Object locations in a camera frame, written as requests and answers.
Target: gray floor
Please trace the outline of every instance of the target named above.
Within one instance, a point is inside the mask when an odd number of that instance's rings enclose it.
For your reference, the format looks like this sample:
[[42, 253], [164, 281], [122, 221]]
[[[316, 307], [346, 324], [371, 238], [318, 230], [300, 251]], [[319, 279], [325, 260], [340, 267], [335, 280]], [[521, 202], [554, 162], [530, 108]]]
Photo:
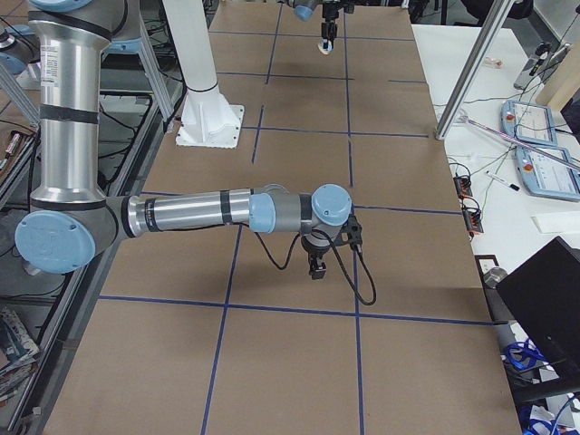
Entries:
[[[434, 1], [429, 2], [429, 5], [424, 12], [424, 16], [420, 20], [421, 24], [440, 24], [441, 9], [437, 12], [434, 11], [434, 4]], [[455, 22], [474, 24], [477, 21], [476, 18], [467, 12], [465, 6], [460, 2], [460, 0], [449, 0], [447, 25], [453, 25]], [[542, 41], [550, 41], [553, 44], [557, 43], [557, 39], [549, 33], [544, 23], [542, 23], [534, 14], [523, 20], [513, 20], [508, 18], [504, 27], [510, 28], [514, 31], [519, 43], [524, 47], [527, 54], [534, 52], [536, 47]]]

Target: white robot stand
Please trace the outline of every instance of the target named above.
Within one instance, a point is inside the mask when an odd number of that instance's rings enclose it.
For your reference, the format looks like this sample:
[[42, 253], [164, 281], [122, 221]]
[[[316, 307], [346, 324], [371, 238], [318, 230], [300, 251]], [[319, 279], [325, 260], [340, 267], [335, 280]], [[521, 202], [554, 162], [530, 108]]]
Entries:
[[230, 105], [219, 93], [203, 4], [201, 0], [164, 0], [163, 4], [188, 86], [177, 143], [235, 148], [244, 107]]

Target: electronic device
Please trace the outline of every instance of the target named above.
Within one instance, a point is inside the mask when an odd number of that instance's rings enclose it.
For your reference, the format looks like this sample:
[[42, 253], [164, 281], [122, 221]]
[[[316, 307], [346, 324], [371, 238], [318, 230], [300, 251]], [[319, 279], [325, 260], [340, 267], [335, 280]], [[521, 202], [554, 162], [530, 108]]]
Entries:
[[556, 237], [497, 285], [509, 311], [560, 377], [523, 388], [520, 400], [580, 391], [578, 283], [580, 250]]
[[504, 131], [534, 145], [557, 147], [556, 125], [549, 107], [507, 100], [501, 108]]
[[[559, 159], [571, 161], [565, 148], [536, 147]], [[517, 169], [530, 195], [580, 201], [580, 174], [532, 150], [516, 147]]]

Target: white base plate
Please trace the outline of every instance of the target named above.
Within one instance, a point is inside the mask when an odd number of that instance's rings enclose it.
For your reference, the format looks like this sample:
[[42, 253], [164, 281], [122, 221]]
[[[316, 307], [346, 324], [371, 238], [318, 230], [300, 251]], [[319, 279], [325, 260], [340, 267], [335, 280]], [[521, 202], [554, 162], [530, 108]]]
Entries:
[[[234, 111], [241, 125], [244, 119], [244, 106], [230, 104], [229, 107]], [[239, 140], [240, 132], [240, 127], [226, 126], [222, 130], [210, 134], [208, 140], [202, 142], [191, 139], [192, 135], [201, 136], [201, 133], [198, 131], [198, 126], [189, 125], [187, 128], [182, 126], [179, 128], [176, 142], [183, 147], [235, 148]]]

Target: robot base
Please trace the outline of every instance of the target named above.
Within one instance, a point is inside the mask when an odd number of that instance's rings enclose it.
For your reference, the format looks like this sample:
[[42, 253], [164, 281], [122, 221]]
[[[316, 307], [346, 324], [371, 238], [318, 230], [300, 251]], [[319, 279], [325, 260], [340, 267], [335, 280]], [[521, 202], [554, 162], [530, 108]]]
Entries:
[[244, 106], [235, 104], [229, 104], [229, 108], [237, 116], [237, 125], [225, 125], [221, 130], [204, 133], [199, 123], [183, 123], [176, 138], [177, 144], [186, 147], [235, 148], [241, 133], [245, 109]]

